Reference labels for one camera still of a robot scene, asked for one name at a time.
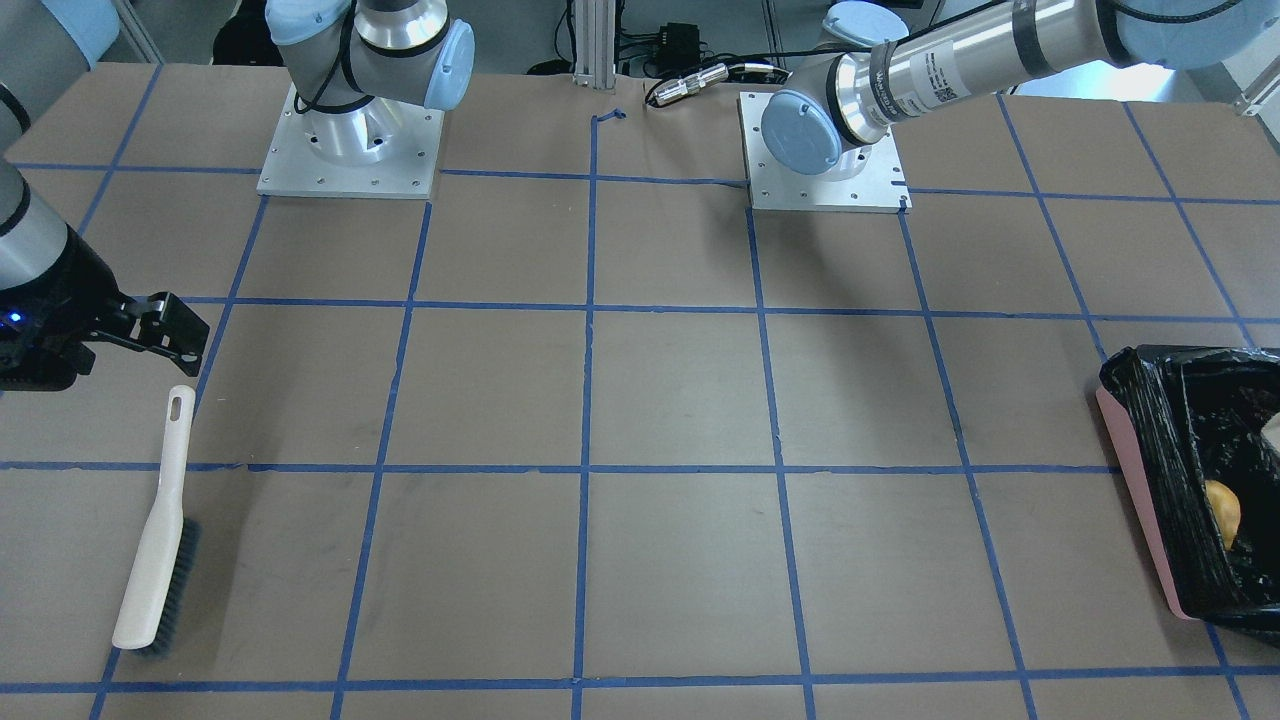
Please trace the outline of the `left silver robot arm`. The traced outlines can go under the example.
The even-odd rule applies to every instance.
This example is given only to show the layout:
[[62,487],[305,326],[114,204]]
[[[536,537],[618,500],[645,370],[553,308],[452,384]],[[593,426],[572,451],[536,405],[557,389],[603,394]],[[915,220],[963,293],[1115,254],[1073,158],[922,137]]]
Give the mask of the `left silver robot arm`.
[[771,97],[759,131],[783,167],[820,176],[955,102],[1092,61],[1210,67],[1276,20],[1275,1],[991,1],[904,35],[887,8],[833,3],[814,56]]

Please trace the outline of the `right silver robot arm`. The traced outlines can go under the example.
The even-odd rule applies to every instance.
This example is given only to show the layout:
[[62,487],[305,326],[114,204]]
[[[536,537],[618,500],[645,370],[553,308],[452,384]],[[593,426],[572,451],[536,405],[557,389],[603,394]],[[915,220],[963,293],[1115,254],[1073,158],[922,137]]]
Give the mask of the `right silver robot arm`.
[[[265,22],[312,120],[321,158],[365,164],[330,127],[370,119],[367,141],[393,138],[389,102],[447,111],[474,70],[475,37],[443,1],[269,1]],[[115,42],[111,1],[3,4],[3,146],[10,147]],[[122,292],[109,265],[10,163],[3,164],[3,388],[58,392],[93,370],[109,342],[201,372],[209,324],[170,292]]]

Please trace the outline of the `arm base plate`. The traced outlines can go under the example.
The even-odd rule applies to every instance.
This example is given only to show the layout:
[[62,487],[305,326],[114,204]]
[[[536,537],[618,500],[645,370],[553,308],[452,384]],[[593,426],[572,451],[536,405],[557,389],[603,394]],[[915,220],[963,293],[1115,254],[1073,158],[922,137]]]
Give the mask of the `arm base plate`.
[[445,111],[384,97],[346,114],[297,110],[291,88],[262,161],[259,195],[431,197]]
[[817,101],[794,91],[781,95],[739,95],[753,209],[893,214],[913,208],[892,135],[849,146]]

